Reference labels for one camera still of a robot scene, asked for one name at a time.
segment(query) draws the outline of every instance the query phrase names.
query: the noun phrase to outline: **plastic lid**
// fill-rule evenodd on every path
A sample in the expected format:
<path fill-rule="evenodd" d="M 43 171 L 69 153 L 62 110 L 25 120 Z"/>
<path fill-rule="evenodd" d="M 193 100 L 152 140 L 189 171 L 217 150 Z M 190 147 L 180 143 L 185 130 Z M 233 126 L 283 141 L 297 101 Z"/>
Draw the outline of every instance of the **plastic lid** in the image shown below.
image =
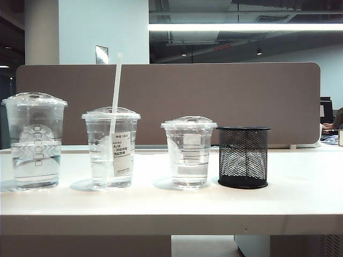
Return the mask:
<path fill-rule="evenodd" d="M 112 113 L 112 107 L 102 107 L 93 111 L 88 111 L 86 114 L 82 114 L 82 119 L 140 119 L 140 114 L 130 111 L 129 109 L 117 107 L 117 111 Z"/>
<path fill-rule="evenodd" d="M 56 98 L 52 95 L 44 93 L 26 92 L 19 93 L 14 96 L 10 96 L 1 102 L 1 105 L 15 104 L 15 105 L 26 105 L 26 106 L 37 106 L 37 105 L 63 105 L 68 106 L 66 101 Z"/>
<path fill-rule="evenodd" d="M 210 119 L 201 116 L 184 116 L 178 119 L 167 120 L 161 124 L 164 129 L 210 129 L 217 124 Z"/>

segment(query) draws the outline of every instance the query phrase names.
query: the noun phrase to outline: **computer monitor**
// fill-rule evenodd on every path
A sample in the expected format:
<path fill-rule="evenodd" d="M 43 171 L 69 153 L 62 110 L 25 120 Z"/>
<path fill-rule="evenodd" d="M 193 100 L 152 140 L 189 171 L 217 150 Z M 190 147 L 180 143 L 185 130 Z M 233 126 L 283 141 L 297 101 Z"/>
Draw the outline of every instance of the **computer monitor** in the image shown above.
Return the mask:
<path fill-rule="evenodd" d="M 320 98 L 320 123 L 333 123 L 332 101 L 330 97 Z"/>

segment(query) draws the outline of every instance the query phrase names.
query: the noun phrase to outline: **floor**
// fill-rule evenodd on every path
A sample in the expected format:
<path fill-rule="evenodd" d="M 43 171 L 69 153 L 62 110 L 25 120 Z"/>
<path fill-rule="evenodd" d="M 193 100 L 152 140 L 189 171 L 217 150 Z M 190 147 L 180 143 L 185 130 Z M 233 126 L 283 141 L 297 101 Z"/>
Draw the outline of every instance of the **floor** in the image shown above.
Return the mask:
<path fill-rule="evenodd" d="M 240 257 L 234 236 L 171 236 L 171 257 Z"/>

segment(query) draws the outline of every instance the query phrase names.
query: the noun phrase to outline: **gray partition panel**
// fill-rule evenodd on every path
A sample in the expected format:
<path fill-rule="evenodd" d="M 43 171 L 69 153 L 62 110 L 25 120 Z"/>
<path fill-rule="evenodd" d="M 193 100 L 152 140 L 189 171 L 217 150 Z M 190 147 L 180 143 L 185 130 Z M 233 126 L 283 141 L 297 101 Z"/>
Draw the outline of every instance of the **gray partition panel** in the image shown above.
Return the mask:
<path fill-rule="evenodd" d="M 63 143 L 86 144 L 80 116 L 111 105 L 114 74 L 115 65 L 27 65 L 17 71 L 17 88 L 68 101 Z M 185 115 L 220 126 L 270 126 L 270 144 L 314 143 L 319 91 L 315 63 L 123 65 L 119 104 L 142 116 L 137 144 L 166 144 L 160 123 Z"/>

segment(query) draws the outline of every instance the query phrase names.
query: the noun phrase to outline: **ceiling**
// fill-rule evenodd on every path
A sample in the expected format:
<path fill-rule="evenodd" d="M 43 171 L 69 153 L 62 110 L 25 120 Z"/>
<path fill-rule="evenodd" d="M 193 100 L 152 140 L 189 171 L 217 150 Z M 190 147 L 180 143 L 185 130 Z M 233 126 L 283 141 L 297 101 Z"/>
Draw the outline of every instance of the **ceiling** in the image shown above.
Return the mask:
<path fill-rule="evenodd" d="M 0 74 L 14 77 L 25 64 L 24 0 L 0 1 Z"/>
<path fill-rule="evenodd" d="M 343 22 L 343 0 L 149 0 L 149 11 L 150 24 Z M 338 43 L 337 32 L 150 32 L 150 62 L 241 62 L 258 48 L 276 46 L 267 56 Z"/>

